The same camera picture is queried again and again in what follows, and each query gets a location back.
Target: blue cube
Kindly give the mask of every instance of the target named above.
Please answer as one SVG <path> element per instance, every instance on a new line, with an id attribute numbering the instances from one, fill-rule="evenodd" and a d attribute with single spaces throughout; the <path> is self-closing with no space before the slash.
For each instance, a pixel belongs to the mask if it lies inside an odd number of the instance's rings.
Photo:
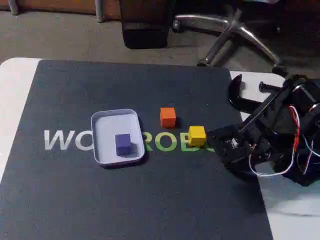
<path id="1" fill-rule="evenodd" d="M 130 134 L 115 135 L 116 154 L 118 156 L 129 155 L 132 151 Z"/>

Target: office chair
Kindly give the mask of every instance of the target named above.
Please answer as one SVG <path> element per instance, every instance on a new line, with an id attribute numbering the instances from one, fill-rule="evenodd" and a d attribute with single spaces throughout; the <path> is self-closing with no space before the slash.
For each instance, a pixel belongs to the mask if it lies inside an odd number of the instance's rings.
<path id="1" fill-rule="evenodd" d="M 247 39 L 253 43 L 257 48 L 262 50 L 274 63 L 273 72 L 280 75 L 285 75 L 285 68 L 283 66 L 282 60 L 280 57 L 274 53 L 269 47 L 267 47 L 261 39 L 259 39 L 247 26 L 244 22 L 241 21 L 243 11 L 243 6 L 248 4 L 259 4 L 263 7 L 268 7 L 269 3 L 257 3 L 257 2 L 244 2 L 240 0 L 232 0 L 231 5 L 227 8 L 227 17 L 222 17 L 218 15 L 209 15 L 209 14 L 178 14 L 174 17 L 172 30 L 174 32 L 183 32 L 184 26 L 194 26 L 194 22 L 209 23 L 210 29 L 215 32 L 221 32 L 221 35 L 213 43 L 211 49 L 206 54 L 206 56 L 199 60 L 198 66 L 209 66 L 212 63 L 214 57 L 218 54 L 220 49 L 225 45 L 225 43 L 234 35 L 240 35 L 243 38 Z"/>

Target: orange cube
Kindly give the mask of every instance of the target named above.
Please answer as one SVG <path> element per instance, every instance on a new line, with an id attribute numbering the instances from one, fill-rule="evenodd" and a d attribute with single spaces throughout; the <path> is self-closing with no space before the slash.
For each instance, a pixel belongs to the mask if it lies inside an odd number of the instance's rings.
<path id="1" fill-rule="evenodd" d="M 174 128 L 176 125 L 176 111 L 174 107 L 160 108 L 160 122 L 163 128 Z"/>

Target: white wire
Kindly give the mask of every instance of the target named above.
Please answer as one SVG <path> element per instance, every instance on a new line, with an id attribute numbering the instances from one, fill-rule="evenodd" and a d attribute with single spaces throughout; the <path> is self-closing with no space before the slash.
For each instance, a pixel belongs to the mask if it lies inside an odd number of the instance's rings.
<path id="1" fill-rule="evenodd" d="M 297 128 L 300 128 L 300 118 L 299 118 L 297 109 L 292 105 L 290 105 L 289 108 L 291 108 L 294 111 L 294 114 L 295 114 L 295 117 L 296 117 L 296 121 L 297 121 Z M 250 170 L 255 175 L 257 175 L 258 177 L 264 177 L 264 178 L 274 177 L 274 176 L 278 176 L 278 175 L 283 175 L 283 174 L 287 173 L 292 168 L 292 166 L 294 165 L 294 162 L 295 162 L 295 149 L 294 149 L 294 147 L 292 147 L 291 162 L 290 162 L 290 165 L 287 167 L 287 169 L 283 170 L 281 172 L 276 172 L 276 173 L 271 173 L 271 174 L 261 173 L 261 172 L 255 171 L 253 169 L 253 167 L 251 166 L 251 156 L 252 156 L 252 154 L 250 154 L 250 156 L 249 156 L 249 167 L 250 167 Z"/>
<path id="2" fill-rule="evenodd" d="M 298 127 L 300 128 L 300 118 L 299 118 L 297 109 L 292 105 L 290 105 L 289 108 L 291 108 L 294 111 L 296 120 L 298 122 Z"/>
<path id="3" fill-rule="evenodd" d="M 257 175 L 258 177 L 264 177 L 264 178 L 267 178 L 267 177 L 274 177 L 274 176 L 278 176 L 278 175 L 282 175 L 282 174 L 285 174 L 287 173 L 291 167 L 293 166 L 294 164 L 294 159 L 295 159 L 295 150 L 292 149 L 292 157 L 291 157 L 291 163 L 290 165 L 287 167 L 286 170 L 284 171 L 281 171 L 281 172 L 276 172 L 276 173 L 272 173 L 272 174 L 267 174 L 267 173 L 261 173 L 261 172 L 257 172 L 253 169 L 253 167 L 251 166 L 251 155 L 249 156 L 249 167 L 251 169 L 251 171 Z"/>
<path id="4" fill-rule="evenodd" d="M 311 159 L 311 156 L 312 156 L 312 150 L 314 149 L 314 141 L 312 140 L 311 142 L 311 150 L 310 150 L 310 153 L 309 153 L 309 156 L 308 156 L 308 159 L 306 161 L 306 165 L 305 165 L 305 168 L 304 168 L 304 171 L 303 171 L 303 175 L 306 175 L 307 173 L 307 170 L 308 170 L 308 167 L 309 167 L 309 162 L 310 162 L 310 159 Z"/>
<path id="5" fill-rule="evenodd" d="M 304 142 L 305 142 L 306 147 L 307 147 L 314 155 L 316 155 L 317 157 L 320 158 L 320 154 L 317 153 L 317 152 L 315 152 L 313 149 L 311 149 L 311 147 L 310 147 L 309 144 L 308 144 L 308 141 L 307 141 L 306 137 L 305 137 L 304 135 L 302 135 L 302 136 L 303 136 L 303 139 L 304 139 Z"/>

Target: red wire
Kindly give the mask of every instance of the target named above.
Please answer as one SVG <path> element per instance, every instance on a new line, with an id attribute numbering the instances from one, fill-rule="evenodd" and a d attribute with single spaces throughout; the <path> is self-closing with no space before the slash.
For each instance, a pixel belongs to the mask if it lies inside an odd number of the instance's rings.
<path id="1" fill-rule="evenodd" d="M 296 134 L 294 136 L 294 144 L 293 144 L 294 152 L 296 152 L 297 148 L 298 148 L 298 145 L 299 145 L 299 141 L 300 141 L 300 138 L 299 138 L 299 136 L 300 136 L 300 126 L 298 124 L 298 119 L 297 119 L 295 111 L 293 111 L 291 107 L 289 107 L 289 109 L 291 111 L 292 118 L 294 119 L 294 122 L 296 124 Z"/>

